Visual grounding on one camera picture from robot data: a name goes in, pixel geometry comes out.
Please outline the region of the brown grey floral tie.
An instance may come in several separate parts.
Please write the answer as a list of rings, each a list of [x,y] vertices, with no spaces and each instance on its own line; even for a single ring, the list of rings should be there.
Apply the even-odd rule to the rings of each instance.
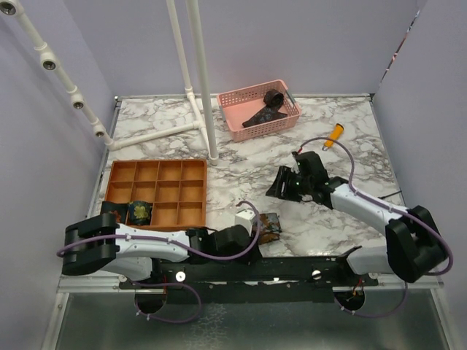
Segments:
[[[269,244],[280,240],[281,232],[282,227],[277,213],[272,212],[260,214],[259,245]]]

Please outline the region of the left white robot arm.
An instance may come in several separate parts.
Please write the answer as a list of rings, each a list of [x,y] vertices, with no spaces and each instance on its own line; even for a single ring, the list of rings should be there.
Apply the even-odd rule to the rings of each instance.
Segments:
[[[117,222],[113,214],[100,214],[68,226],[57,255],[66,276],[107,271],[151,288],[161,279],[161,270],[153,260],[191,265],[255,263],[262,257],[259,232],[254,228],[257,223],[253,210],[245,209],[236,214],[232,226],[222,230],[189,227],[161,232],[133,228]]]

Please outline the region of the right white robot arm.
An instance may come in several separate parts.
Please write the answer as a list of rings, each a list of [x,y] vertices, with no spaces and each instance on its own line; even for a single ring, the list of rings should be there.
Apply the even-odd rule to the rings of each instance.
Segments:
[[[441,240],[431,213],[422,206],[408,209],[359,191],[349,180],[330,177],[316,152],[293,153],[297,169],[280,166],[269,197],[302,202],[309,196],[316,204],[344,212],[377,230],[384,246],[353,248],[335,267],[336,279],[351,285],[361,275],[394,274],[407,283],[427,276],[452,254]]]

